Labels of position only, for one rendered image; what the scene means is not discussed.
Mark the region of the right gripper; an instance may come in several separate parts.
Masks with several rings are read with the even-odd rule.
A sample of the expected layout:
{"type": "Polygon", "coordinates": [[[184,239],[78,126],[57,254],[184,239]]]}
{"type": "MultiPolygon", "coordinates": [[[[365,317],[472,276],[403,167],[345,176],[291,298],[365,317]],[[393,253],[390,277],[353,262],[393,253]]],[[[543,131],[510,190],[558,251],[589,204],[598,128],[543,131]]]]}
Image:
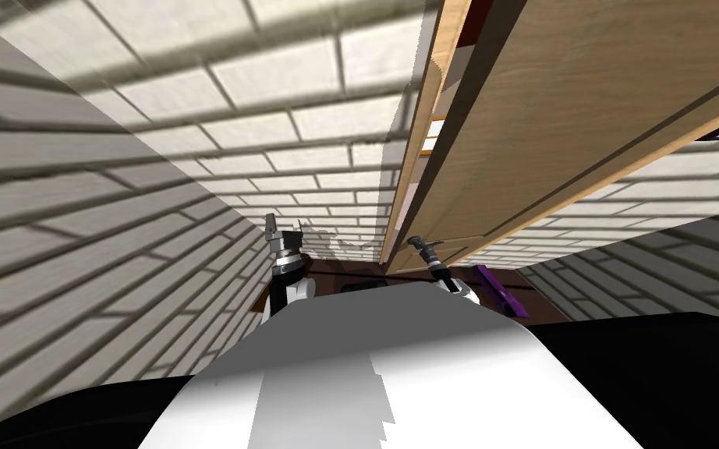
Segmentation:
{"type": "Polygon", "coordinates": [[[408,237],[406,240],[406,243],[408,245],[411,245],[415,248],[415,250],[419,254],[431,254],[432,256],[436,254],[435,247],[444,244],[442,240],[434,240],[434,242],[426,242],[422,237],[420,236],[412,236],[408,237]]]}

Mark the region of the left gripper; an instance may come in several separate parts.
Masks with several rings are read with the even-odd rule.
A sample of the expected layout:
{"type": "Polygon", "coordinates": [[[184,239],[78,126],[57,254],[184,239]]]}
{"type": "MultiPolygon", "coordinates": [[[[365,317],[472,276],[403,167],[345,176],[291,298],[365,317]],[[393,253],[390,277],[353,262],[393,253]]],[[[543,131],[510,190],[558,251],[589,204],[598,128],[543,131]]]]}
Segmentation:
{"type": "Polygon", "coordinates": [[[275,215],[273,213],[266,214],[265,239],[271,253],[284,251],[298,253],[303,246],[303,230],[300,219],[297,218],[293,221],[292,231],[279,230],[275,215]]]}

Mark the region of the purple flat bar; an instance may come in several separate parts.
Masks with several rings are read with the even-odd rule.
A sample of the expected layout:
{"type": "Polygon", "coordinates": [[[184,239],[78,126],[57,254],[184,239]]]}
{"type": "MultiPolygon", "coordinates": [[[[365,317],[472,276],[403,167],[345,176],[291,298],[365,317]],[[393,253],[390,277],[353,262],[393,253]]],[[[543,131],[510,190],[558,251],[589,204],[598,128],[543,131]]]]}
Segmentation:
{"type": "Polygon", "coordinates": [[[472,266],[473,275],[487,294],[493,299],[499,311],[510,318],[530,318],[522,303],[484,265],[472,266]]]}

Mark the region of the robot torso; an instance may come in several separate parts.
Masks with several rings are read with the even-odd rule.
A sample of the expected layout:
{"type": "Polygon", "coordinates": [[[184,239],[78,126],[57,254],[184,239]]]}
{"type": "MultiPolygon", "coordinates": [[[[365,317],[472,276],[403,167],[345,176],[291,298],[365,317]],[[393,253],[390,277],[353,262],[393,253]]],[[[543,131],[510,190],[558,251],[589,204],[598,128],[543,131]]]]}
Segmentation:
{"type": "Polygon", "coordinates": [[[524,326],[423,282],[300,299],[138,449],[642,449],[524,326]]]}

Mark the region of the light wooden door leaf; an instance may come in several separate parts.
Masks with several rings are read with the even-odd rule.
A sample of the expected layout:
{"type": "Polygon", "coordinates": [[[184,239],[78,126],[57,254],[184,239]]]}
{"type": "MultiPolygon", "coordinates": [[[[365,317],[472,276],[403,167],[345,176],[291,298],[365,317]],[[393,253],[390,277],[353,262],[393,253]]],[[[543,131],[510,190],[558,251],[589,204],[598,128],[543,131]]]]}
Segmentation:
{"type": "Polygon", "coordinates": [[[719,0],[494,0],[389,272],[516,270],[719,215],[719,0]]]}

